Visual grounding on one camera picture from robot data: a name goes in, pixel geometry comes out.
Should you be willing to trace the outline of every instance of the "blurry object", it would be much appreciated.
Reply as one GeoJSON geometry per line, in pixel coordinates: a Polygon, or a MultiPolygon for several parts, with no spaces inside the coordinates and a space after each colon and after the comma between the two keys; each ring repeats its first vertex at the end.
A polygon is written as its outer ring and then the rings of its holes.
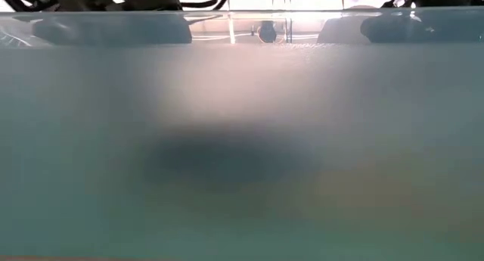
{"type": "Polygon", "coordinates": [[[480,13],[456,13],[436,17],[431,13],[399,16],[382,14],[361,24],[361,33],[376,43],[481,42],[484,17],[480,13]]]}
{"type": "Polygon", "coordinates": [[[472,0],[471,5],[484,5],[484,0],[472,0]]]}
{"type": "Polygon", "coordinates": [[[32,25],[16,18],[0,18],[0,48],[23,48],[50,45],[32,33],[32,25]]]}
{"type": "Polygon", "coordinates": [[[261,26],[257,29],[257,34],[260,40],[264,43],[273,43],[278,37],[278,34],[274,29],[273,21],[263,21],[261,26]]]}
{"type": "Polygon", "coordinates": [[[397,7],[403,6],[406,2],[407,2],[407,0],[389,0],[387,2],[384,2],[381,7],[382,8],[397,8],[397,7]]]}
{"type": "Polygon", "coordinates": [[[220,9],[227,0],[5,0],[15,11],[179,11],[187,8],[220,9]]]}
{"type": "Polygon", "coordinates": [[[291,142],[256,127],[194,126],[162,137],[146,169],[149,183],[166,177],[192,179],[234,190],[251,182],[277,181],[310,163],[291,142]]]}
{"type": "Polygon", "coordinates": [[[188,22],[180,14],[98,17],[59,14],[33,23],[33,35],[55,45],[121,46],[191,43],[188,22]]]}
{"type": "Polygon", "coordinates": [[[369,40],[360,33],[360,26],[368,18],[369,16],[346,16],[329,19],[319,33],[317,43],[367,44],[369,40]]]}

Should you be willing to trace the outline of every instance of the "black cable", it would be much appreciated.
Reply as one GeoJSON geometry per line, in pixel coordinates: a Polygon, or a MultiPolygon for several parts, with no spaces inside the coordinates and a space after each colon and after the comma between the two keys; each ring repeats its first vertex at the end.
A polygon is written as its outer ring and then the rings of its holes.
{"type": "Polygon", "coordinates": [[[209,0],[209,1],[198,2],[198,3],[183,2],[181,4],[181,6],[184,7],[184,8],[208,8],[210,6],[216,5],[213,8],[213,10],[217,11],[225,5],[227,0],[220,0],[220,2],[218,4],[217,4],[217,2],[219,2],[219,0],[209,0]]]}
{"type": "Polygon", "coordinates": [[[484,5],[484,0],[471,0],[470,5],[474,5],[474,6],[484,5]]]}
{"type": "Polygon", "coordinates": [[[209,0],[205,2],[198,2],[198,3],[187,3],[183,2],[181,4],[184,8],[208,8],[210,6],[216,5],[219,0],[209,0]]]}
{"type": "Polygon", "coordinates": [[[227,0],[220,0],[220,2],[213,8],[214,11],[217,11],[219,10],[220,8],[222,8],[225,3],[227,2],[227,0]]]}
{"type": "Polygon", "coordinates": [[[29,11],[29,7],[27,7],[21,0],[5,0],[5,2],[7,2],[14,11],[29,11]]]}

